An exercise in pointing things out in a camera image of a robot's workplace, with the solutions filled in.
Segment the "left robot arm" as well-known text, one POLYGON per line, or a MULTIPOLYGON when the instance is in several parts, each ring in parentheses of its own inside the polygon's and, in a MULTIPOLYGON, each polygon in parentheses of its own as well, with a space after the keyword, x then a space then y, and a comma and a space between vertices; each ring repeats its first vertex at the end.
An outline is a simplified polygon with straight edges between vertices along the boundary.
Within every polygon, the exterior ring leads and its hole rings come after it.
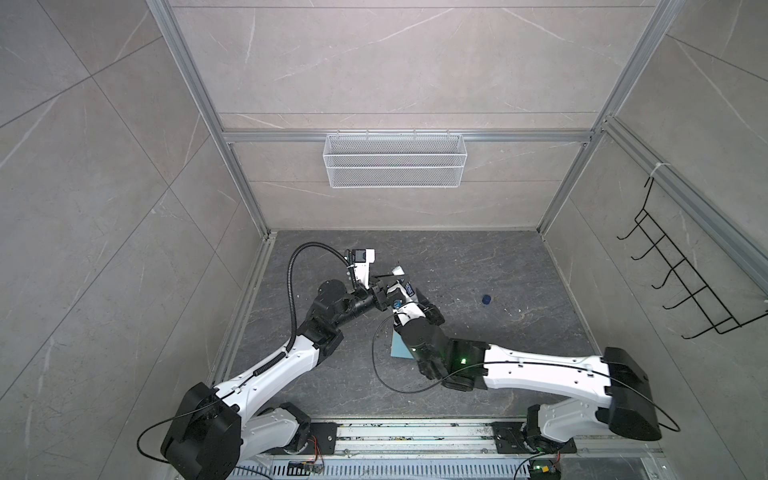
POLYGON ((187 391, 162 441, 161 455, 185 479, 225 479, 243 459, 303 446, 309 417, 289 403, 272 410, 264 408, 266 403, 335 351, 343 324, 371 309, 397 309, 416 297, 402 281, 354 292, 339 280, 324 282, 294 340, 228 381, 214 387, 198 383, 187 391))

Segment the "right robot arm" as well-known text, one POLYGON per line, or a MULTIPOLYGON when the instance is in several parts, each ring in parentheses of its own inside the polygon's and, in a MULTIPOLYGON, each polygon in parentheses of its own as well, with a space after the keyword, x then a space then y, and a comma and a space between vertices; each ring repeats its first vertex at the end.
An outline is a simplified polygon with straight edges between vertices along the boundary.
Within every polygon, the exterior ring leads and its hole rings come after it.
POLYGON ((561 357, 448 337, 434 305, 397 301, 394 330, 420 373, 448 389, 522 389, 561 396, 528 408, 525 447, 553 452, 572 438, 611 432, 637 441, 661 439, 657 407, 645 371, 620 348, 600 356, 561 357))

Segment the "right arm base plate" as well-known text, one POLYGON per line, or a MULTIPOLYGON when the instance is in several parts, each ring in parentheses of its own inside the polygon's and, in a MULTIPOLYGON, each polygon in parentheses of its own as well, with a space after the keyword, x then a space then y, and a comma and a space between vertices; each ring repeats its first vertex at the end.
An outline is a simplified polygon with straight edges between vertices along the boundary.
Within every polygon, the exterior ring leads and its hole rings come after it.
POLYGON ((546 439, 537 427, 528 427, 525 422, 492 422, 491 429, 497 452, 500 454, 575 454, 577 452, 573 439, 567 442, 546 439))

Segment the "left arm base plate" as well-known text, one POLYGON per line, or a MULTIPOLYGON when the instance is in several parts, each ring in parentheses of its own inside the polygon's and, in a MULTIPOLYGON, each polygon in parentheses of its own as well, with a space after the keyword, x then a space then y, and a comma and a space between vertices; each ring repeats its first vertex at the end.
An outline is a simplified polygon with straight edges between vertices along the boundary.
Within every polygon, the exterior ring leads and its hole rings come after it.
POLYGON ((309 435, 304 442, 301 454, 314 456, 315 447, 318 447, 319 453, 323 456, 333 455, 336 449, 338 428, 339 425, 335 422, 311 423, 309 435))

